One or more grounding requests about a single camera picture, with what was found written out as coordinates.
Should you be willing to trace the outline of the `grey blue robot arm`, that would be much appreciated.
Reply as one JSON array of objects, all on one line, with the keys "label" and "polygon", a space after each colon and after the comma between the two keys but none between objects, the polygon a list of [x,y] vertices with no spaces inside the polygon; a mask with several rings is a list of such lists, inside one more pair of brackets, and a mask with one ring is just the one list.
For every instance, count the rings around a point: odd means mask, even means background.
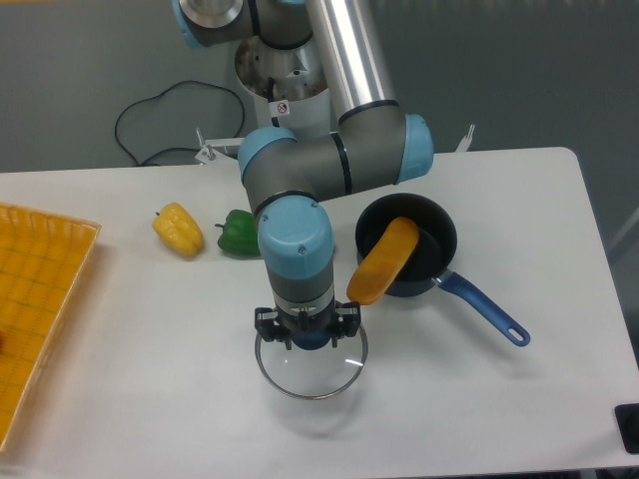
[{"label": "grey blue robot arm", "polygon": [[433,143],[423,117],[394,94],[366,1],[177,1],[188,42],[256,41],[278,53],[315,47],[320,87],[337,130],[298,136],[278,120],[239,147],[241,181],[255,218],[275,306],[260,308],[265,341],[316,350],[357,334],[356,305],[334,297],[333,234],[322,203],[425,175]]}]

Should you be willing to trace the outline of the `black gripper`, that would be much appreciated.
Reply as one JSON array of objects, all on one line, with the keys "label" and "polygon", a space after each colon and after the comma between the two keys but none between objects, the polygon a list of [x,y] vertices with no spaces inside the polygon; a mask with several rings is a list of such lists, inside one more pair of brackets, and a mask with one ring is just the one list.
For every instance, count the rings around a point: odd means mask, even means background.
[{"label": "black gripper", "polygon": [[324,308],[288,312],[279,307],[255,309],[254,326],[265,342],[282,343],[286,350],[294,344],[328,344],[333,348],[344,338],[352,338],[360,328],[360,305],[334,299]]}]

